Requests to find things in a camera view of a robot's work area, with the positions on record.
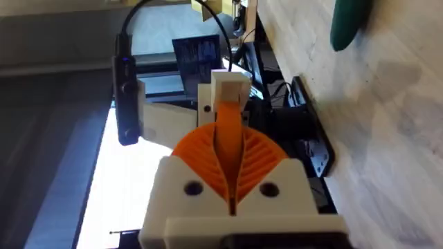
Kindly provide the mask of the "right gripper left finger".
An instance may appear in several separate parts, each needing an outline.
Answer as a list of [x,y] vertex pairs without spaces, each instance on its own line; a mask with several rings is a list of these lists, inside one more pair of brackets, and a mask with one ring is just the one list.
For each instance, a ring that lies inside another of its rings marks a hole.
[[214,141],[210,123],[191,131],[161,159],[138,235],[142,248],[222,248],[228,185]]

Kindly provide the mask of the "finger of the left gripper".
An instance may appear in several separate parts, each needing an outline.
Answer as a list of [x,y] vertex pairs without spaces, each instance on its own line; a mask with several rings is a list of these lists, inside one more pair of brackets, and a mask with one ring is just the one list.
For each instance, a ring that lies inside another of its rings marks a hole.
[[243,154],[242,112],[251,90],[251,80],[242,73],[211,72],[211,98],[216,114],[215,153],[229,182],[239,176]]
[[215,121],[215,113],[212,109],[212,96],[210,84],[198,84],[197,89],[197,122],[198,126],[204,126]]

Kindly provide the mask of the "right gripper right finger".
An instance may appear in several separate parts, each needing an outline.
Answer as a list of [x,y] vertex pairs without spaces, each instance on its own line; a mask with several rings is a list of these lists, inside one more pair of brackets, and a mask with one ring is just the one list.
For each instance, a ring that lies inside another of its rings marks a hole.
[[303,164],[288,157],[272,139],[243,128],[243,157],[235,182],[235,214],[317,213]]

